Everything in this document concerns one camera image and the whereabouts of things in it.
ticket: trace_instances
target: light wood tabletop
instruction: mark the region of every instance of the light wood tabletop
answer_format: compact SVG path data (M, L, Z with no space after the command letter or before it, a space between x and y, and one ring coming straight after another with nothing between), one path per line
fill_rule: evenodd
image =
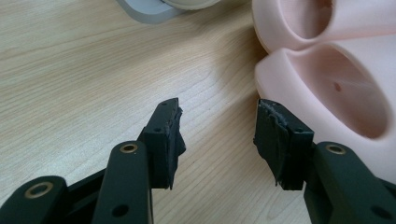
M178 97L187 151L155 223L309 223L253 145L254 66L264 58L248 0L158 25L116 0L0 2L0 204L21 184L73 184L106 167L156 105Z

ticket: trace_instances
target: gray object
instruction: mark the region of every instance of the gray object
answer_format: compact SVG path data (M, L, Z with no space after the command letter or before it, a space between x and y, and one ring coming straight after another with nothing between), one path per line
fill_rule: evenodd
M148 24L157 24L185 12L171 7L161 0L117 0L134 20Z

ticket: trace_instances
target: screw hole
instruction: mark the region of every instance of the screw hole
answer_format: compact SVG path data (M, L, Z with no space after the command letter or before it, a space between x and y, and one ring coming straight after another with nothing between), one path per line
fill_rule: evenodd
M326 149L329 150L330 152L338 155L344 155L346 154L346 150L343 147L339 147L336 145L327 145Z
M131 153L131 152L135 152L136 150L137 150L136 144L129 144L120 148L120 151L123 153Z
M25 198L28 198L28 199L39 198L39 197L47 194L48 192L50 192L52 187L53 187L53 184L50 182L41 182L41 183L33 185L28 190L26 190L24 196L25 196Z
M113 209L113 217L123 217L128 213L128 206L125 204L119 205Z
M371 210L378 217L382 217L384 219L392 219L392 214L380 206L373 206L371 207Z

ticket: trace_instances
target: wooden surface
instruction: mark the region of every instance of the wooden surface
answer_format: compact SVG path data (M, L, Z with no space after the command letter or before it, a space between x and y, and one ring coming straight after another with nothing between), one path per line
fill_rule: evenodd
M309 223L252 143L255 64L266 52L249 1L159 25L115 0L0 2L0 203L24 182L73 184L136 139L178 97L187 151L174 189L154 190L156 223Z

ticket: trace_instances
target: wooden table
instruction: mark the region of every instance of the wooden table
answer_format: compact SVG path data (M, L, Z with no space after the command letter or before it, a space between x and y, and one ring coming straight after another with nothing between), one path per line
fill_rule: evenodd
M251 4L227 0L159 25L115 0L0 2L0 204L42 175L73 184L178 97L187 151L156 223L309 223L253 145L254 66L266 52Z

